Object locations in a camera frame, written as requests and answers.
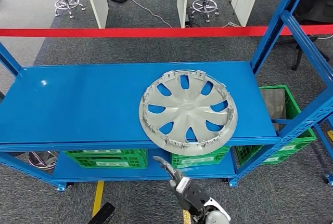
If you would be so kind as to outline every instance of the crate label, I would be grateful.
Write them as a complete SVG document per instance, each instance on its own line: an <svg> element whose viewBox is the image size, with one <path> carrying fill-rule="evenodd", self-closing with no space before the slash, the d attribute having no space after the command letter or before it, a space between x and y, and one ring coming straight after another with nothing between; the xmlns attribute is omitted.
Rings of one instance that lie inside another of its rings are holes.
<svg viewBox="0 0 333 224"><path fill-rule="evenodd" d="M120 163L116 163L116 162L96 162L96 165L98 166L129 166L128 162L120 162Z"/></svg>
<svg viewBox="0 0 333 224"><path fill-rule="evenodd" d="M276 162L276 161L279 161L279 157L271 157L271 158L268 158L264 160L264 162Z"/></svg>
<svg viewBox="0 0 333 224"><path fill-rule="evenodd" d="M82 150L86 153L122 153L122 150Z"/></svg>
<svg viewBox="0 0 333 224"><path fill-rule="evenodd" d="M293 150L295 147L296 147L296 145L288 145L288 146L282 147L282 149L280 149L280 151L283 151L283 150Z"/></svg>
<svg viewBox="0 0 333 224"><path fill-rule="evenodd" d="M184 163L202 163L202 162L211 162L214 161L214 156L204 157L204 158L196 158L196 159L184 159L181 161L181 164Z"/></svg>

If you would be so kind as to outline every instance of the gray carpet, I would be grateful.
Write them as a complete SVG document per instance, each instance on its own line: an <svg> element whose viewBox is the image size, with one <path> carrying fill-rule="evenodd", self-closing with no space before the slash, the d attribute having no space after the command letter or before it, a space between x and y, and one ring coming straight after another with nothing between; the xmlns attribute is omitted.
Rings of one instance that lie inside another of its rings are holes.
<svg viewBox="0 0 333 224"><path fill-rule="evenodd" d="M89 0L81 0L85 12L76 11L75 19L66 15L55 18L53 28L95 28ZM179 26L175 0L136 0ZM227 0L216 0L220 15L210 25L225 25L236 19ZM278 0L257 0L250 25L267 24ZM132 2L109 2L107 27L165 27ZM194 19L206 25L203 16ZM208 60L249 60L259 38L182 38L182 39L91 39L47 38L35 64L78 64L116 62L171 62ZM316 45L333 57L332 40ZM298 71L290 67L296 56L294 46L276 47L257 76L260 85L287 84L304 108L324 85L311 65L303 59ZM233 223L331 223L333 221L332 188L322 175L333 172L333 165L315 141L290 159L275 166L261 166L241 180L236 188L229 188L221 180L197 180L211 197L220 202ZM91 214L94 183L78 183L61 196L55 197L54 223L87 223ZM106 182L103 202L115 205L112 223L182 223L182 213L165 181ZM40 219L45 213L39 213Z"/></svg>

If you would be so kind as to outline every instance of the blue shelf frame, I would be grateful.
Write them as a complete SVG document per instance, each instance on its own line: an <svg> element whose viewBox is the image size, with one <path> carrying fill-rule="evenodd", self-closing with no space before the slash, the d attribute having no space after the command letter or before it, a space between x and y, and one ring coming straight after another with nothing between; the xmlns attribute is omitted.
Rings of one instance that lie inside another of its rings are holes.
<svg viewBox="0 0 333 224"><path fill-rule="evenodd" d="M284 26L287 26L294 36L294 38L304 50L304 52L309 58L309 60L314 66L314 68L319 74L319 76L326 84L326 89L320 93L318 97L313 100L310 105L304 108L293 120L288 121L287 124L279 131L277 135L270 136L239 136L233 137L227 145L230 146L241 146L241 145L260 145L265 146L261 149L254 157L249 159L244 165L238 168L236 159L232 152L229 152L221 163L226 165L216 166L209 165L205 166L204 169L200 167L194 168L196 172L190 171L189 175L195 178L227 178L229 185L235 187L239 180L247 175L248 173L255 169L261 164L263 161L269 158L272 154L281 149L285 144L298 137L304 130L314 127L319 128L318 124L322 121L329 119L333 112L333 70L317 50L317 48L311 42L292 16L292 12L298 5L299 0L281 0L276 12L272 17L267 32L259 43L258 47L249 62L253 75L257 75L264 62L267 58L269 53L272 50L277 38ZM0 60L3 65L7 67L13 75L16 76L14 85L17 81L22 80L29 76L23 76L23 72L27 72L29 68L22 68L14 58L13 58L8 51L7 51L2 44L0 43ZM178 63L176 65L182 66L187 64ZM2 103L0 110L5 108L6 98ZM147 148L151 149L150 152L164 155L164 151L156 147L153 142L149 140L143 141L116 141L105 142L39 142L39 143L13 143L10 141L5 141L0 143L0 163L9 166L16 170L21 171L37 178L44 182L49 183L57 187L58 190L65 190L66 182L76 181L96 181L98 179L103 180L130 180L130 170L119 170L119 169L78 169L75 164L71 163L68 158L60 153L60 159L55 172L53 175L49 175L43 171L29 166L23 161L18 160L15 157L11 156L6 152L12 151L43 151L43 150L82 150L82 149L128 149L128 148ZM67 173L67 167L72 170L78 170L79 172ZM134 180L146 180L146 179L167 179L167 176L162 176L160 171L157 171L155 164L151 164L149 171L153 173L152 176L147 176L146 171L137 170L137 176L132 179Z"/></svg>

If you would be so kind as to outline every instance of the office chair base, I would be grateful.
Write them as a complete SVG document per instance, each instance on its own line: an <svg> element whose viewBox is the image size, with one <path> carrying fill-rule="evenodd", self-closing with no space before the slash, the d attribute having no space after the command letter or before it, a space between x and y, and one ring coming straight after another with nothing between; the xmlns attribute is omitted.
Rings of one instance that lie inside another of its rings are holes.
<svg viewBox="0 0 333 224"><path fill-rule="evenodd" d="M214 12L215 15L219 15L217 5L213 0L196 0L192 3L190 9L192 10L192 13L190 18L193 19L196 12L199 12L206 15L207 23L211 21L209 16L210 13Z"/></svg>
<svg viewBox="0 0 333 224"><path fill-rule="evenodd" d="M79 0L57 0L54 3L55 16L59 16L58 10L67 10L69 14L69 18L74 18L71 10L80 5L81 10L85 11L85 7L80 3Z"/></svg>

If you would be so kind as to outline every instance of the lower shelf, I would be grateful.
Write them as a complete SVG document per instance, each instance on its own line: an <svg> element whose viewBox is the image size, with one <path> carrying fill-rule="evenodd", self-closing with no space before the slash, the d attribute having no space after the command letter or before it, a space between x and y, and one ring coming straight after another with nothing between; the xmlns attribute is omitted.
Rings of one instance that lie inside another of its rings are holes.
<svg viewBox="0 0 333 224"><path fill-rule="evenodd" d="M153 155L161 156L170 161L170 154L162 149L150 149L148 168L82 168L63 152L57 160L53 174L56 182L88 182L88 181L144 181L168 180L170 177L160 164L153 160ZM197 166L181 169L187 176L197 179L230 178L235 177L235 170L230 152L228 152L220 164Z"/></svg>

